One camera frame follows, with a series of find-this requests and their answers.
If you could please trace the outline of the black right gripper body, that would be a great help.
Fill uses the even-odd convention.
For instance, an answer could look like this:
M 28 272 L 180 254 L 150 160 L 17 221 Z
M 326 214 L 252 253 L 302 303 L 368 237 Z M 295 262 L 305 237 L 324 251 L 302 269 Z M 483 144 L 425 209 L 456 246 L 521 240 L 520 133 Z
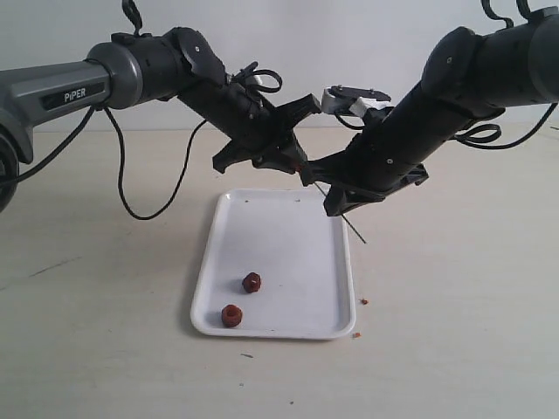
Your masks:
M 393 189 L 429 155 L 429 108 L 397 106 L 345 150 L 348 176 L 375 192 Z

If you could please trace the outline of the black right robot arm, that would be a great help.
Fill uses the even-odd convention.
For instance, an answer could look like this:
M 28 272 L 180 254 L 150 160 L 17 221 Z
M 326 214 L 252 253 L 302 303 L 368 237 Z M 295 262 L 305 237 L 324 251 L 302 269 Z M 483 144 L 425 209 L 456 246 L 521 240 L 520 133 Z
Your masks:
M 484 36 L 459 27 L 443 37 L 421 79 L 397 104 L 373 89 L 324 91 L 324 113 L 361 120 L 344 150 L 300 170 L 304 184 L 329 185 L 329 216 L 425 182 L 425 159 L 447 141 L 493 148 L 500 135 L 493 122 L 510 107 L 557 106 L 558 9 L 531 10 L 523 1 L 517 7 L 522 25 L 507 22 Z

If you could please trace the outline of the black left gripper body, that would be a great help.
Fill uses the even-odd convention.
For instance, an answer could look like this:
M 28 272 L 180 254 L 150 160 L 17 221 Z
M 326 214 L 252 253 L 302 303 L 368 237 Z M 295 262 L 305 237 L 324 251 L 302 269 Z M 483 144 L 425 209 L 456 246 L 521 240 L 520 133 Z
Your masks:
M 279 107 L 261 96 L 250 97 L 240 84 L 211 88 L 211 123 L 230 141 L 212 158 L 220 173 L 233 164 L 251 161 L 270 145 L 294 133 L 285 127 Z

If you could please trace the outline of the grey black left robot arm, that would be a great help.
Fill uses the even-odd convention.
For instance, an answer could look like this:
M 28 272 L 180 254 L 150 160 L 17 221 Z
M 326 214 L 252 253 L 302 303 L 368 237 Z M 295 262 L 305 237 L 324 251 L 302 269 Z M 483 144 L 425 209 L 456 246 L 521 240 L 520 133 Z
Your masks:
M 1 203 L 33 161 L 36 126 L 86 109 L 127 109 L 152 100 L 178 99 L 228 138 L 214 156 L 216 171 L 250 161 L 288 174 L 307 163 L 294 128 L 320 110 L 307 95 L 273 105 L 261 70 L 250 64 L 229 74 L 199 32 L 175 28 L 162 36 L 115 33 L 80 62 L 8 70 L 1 74 Z

